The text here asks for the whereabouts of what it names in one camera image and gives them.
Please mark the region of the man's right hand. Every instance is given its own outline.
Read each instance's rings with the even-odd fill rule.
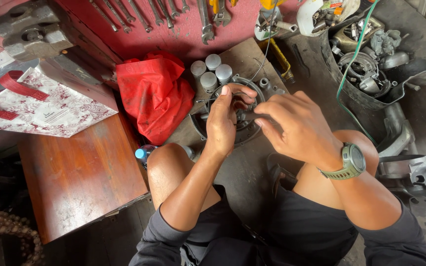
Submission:
[[[265,118],[255,120],[278,153],[327,172],[343,168],[343,143],[331,132],[320,107],[303,91],[273,95],[254,112],[270,115],[284,130],[280,134]]]

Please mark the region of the forearm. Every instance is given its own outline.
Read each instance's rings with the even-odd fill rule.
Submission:
[[[353,224],[367,230],[393,225],[402,209],[399,200],[368,172],[345,180],[331,180]]]
[[[171,227],[188,231],[196,225],[205,197],[224,159],[207,142],[190,173],[160,206],[160,214]]]

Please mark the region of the white tote bag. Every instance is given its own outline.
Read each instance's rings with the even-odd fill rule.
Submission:
[[[0,130],[68,138],[118,112],[104,84],[87,84],[46,61],[7,71],[12,62],[0,53]]]

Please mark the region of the wire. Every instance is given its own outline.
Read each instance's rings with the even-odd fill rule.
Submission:
[[[277,2],[279,2],[279,0],[275,0],[274,1],[274,8],[272,9],[272,18],[271,18],[271,22],[269,24],[269,38],[267,39],[267,47],[266,47],[266,52],[264,53],[264,60],[262,61],[261,66],[259,67],[259,69],[257,70],[256,74],[254,74],[254,76],[252,76],[252,78],[249,80],[249,82],[246,84],[246,86],[248,86],[251,81],[257,76],[257,74],[259,73],[259,71],[261,71],[262,67],[264,66],[264,63],[266,62],[266,57],[267,57],[267,52],[269,51],[269,44],[271,43],[271,34],[272,34],[272,27],[274,25],[274,19],[275,19],[275,7],[277,6]]]
[[[371,17],[371,13],[374,10],[374,7],[376,6],[376,3],[379,0],[376,0],[372,5],[371,8],[369,9],[369,12],[367,13],[366,16],[366,20],[364,21],[364,25],[365,27],[367,27],[369,18]],[[364,129],[364,127],[362,126],[361,123],[359,123],[358,118],[356,118],[356,116],[348,109],[346,108],[346,106],[344,106],[340,101],[339,101],[339,94],[341,93],[341,90],[343,89],[343,85],[345,84],[345,80],[346,80],[346,74],[348,73],[349,68],[351,67],[351,64],[354,62],[354,60],[356,59],[359,50],[361,49],[361,44],[363,42],[364,39],[364,32],[365,30],[361,31],[361,35],[359,36],[359,40],[358,40],[358,45],[356,46],[356,50],[355,50],[355,54],[353,55],[353,58],[351,59],[351,61],[348,64],[348,67],[346,67],[345,72],[343,73],[343,78],[341,79],[341,84],[339,85],[338,91],[336,92],[336,100],[338,101],[338,104],[341,106],[341,108],[343,108],[346,112],[348,112],[348,114],[355,120],[355,122],[358,124],[358,126],[361,128],[361,130],[363,131],[363,133],[373,142],[374,146],[377,146],[376,141],[371,137],[371,135]]]

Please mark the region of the wrench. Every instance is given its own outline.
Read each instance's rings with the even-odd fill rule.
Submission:
[[[165,19],[167,20],[167,27],[169,29],[174,28],[174,24],[172,23],[172,21],[170,20],[169,14],[167,13],[167,10],[165,9],[164,4],[162,3],[162,0],[157,0],[157,3],[160,6],[160,9],[162,10],[162,13],[164,13]]]
[[[170,10],[172,11],[172,14],[170,14],[172,19],[175,19],[175,17],[180,17],[179,12],[177,11],[177,9],[175,9],[175,5],[174,5],[173,0],[169,0],[169,6],[170,6]]]
[[[218,13],[213,15],[213,21],[216,24],[216,27],[219,27],[221,22],[223,22],[223,27],[226,27],[228,23],[231,21],[231,15],[228,13],[226,8],[224,7],[224,0],[219,0],[220,9]]]
[[[118,15],[118,12],[111,6],[111,4],[108,2],[108,0],[103,0],[103,2],[108,6],[108,8],[113,12],[115,17],[118,19],[119,23],[123,27],[124,33],[129,33],[130,31],[133,31],[130,27],[126,26],[126,23],[121,19],[121,17]]]
[[[159,17],[159,14],[157,13],[157,9],[155,9],[155,6],[152,0],[149,0],[149,5],[151,5],[152,13],[154,13],[154,16],[155,16],[155,24],[157,26],[160,26],[161,23],[164,24],[164,20]]]
[[[119,9],[121,9],[121,11],[126,16],[126,21],[127,22],[134,22],[134,21],[136,21],[136,18],[133,17],[131,14],[129,14],[129,12],[126,10],[126,7],[123,5],[123,3],[121,3],[120,0],[115,0],[115,2],[119,6]]]
[[[208,45],[209,40],[214,40],[213,25],[208,19],[208,10],[206,9],[206,0],[196,0],[198,11],[200,12],[200,20],[202,21],[202,42]]]
[[[186,4],[186,0],[182,0],[182,13],[186,13],[186,11],[190,11],[190,7]]]
[[[93,7],[106,19],[106,21],[108,21],[108,23],[111,25],[113,30],[115,32],[118,32],[118,28],[116,27],[116,25],[112,21],[110,21],[108,16],[106,14],[104,14],[103,11],[101,11],[101,9],[99,9],[98,5],[96,3],[94,3],[93,0],[89,0],[89,1],[93,5]]]
[[[151,27],[147,26],[146,21],[144,20],[144,17],[139,12],[139,9],[137,9],[137,6],[134,3],[134,1],[133,0],[127,0],[127,1],[129,2],[129,4],[131,5],[131,7],[133,8],[134,13],[136,13],[136,16],[139,18],[139,21],[141,22],[141,24],[144,27],[144,29],[146,29],[146,32],[147,33],[151,33],[152,32]]]

